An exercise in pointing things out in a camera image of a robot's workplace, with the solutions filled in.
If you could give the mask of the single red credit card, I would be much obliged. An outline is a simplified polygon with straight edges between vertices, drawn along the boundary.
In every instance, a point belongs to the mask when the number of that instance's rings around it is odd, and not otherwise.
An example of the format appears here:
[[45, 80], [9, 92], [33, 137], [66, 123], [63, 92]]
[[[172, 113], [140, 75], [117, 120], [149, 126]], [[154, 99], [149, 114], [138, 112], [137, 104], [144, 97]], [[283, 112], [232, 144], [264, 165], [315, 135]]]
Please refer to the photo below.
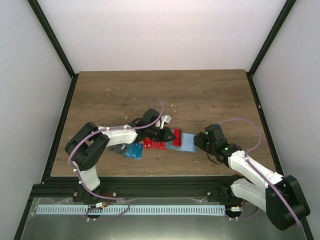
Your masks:
[[173, 134], [175, 136], [175, 140], [173, 141], [172, 145], [174, 147], [180, 147], [182, 145], [182, 130], [180, 128], [174, 128]]

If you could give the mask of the blue card holder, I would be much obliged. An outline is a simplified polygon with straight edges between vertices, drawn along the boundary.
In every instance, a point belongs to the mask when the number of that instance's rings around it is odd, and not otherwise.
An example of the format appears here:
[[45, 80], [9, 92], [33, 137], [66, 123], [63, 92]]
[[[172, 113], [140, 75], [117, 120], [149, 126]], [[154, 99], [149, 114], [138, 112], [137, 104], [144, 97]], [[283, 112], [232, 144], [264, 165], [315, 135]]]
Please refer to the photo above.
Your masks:
[[194, 145], [195, 134], [183, 133], [181, 146], [173, 146], [170, 142], [166, 143], [166, 148], [179, 152], [196, 153], [197, 147]]

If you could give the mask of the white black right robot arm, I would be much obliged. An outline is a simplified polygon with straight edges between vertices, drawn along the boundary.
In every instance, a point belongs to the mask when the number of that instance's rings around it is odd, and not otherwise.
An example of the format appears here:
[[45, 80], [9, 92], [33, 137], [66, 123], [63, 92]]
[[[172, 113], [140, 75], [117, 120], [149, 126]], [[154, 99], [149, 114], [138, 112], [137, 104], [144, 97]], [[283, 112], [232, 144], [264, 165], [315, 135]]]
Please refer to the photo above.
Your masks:
[[300, 186], [292, 175], [283, 176], [249, 156], [240, 146], [229, 143], [219, 124], [211, 124], [193, 138], [193, 144], [215, 157], [218, 163], [241, 174], [241, 177], [222, 188], [229, 202], [243, 199], [264, 211], [279, 230], [299, 226], [311, 210]]

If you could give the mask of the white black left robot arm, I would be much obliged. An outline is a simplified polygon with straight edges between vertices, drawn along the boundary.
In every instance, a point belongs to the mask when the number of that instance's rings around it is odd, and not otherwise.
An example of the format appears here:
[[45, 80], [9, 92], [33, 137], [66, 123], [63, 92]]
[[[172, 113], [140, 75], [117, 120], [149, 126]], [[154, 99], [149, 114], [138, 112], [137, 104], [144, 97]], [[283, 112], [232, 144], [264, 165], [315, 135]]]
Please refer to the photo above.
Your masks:
[[146, 138], [163, 143], [174, 141], [176, 136], [166, 126], [170, 121], [169, 115], [161, 115], [150, 108], [142, 117], [122, 126], [102, 127], [87, 122], [64, 148], [69, 165], [78, 174], [79, 183], [86, 188], [85, 197], [97, 202], [102, 196], [96, 164], [105, 148], [135, 144]]

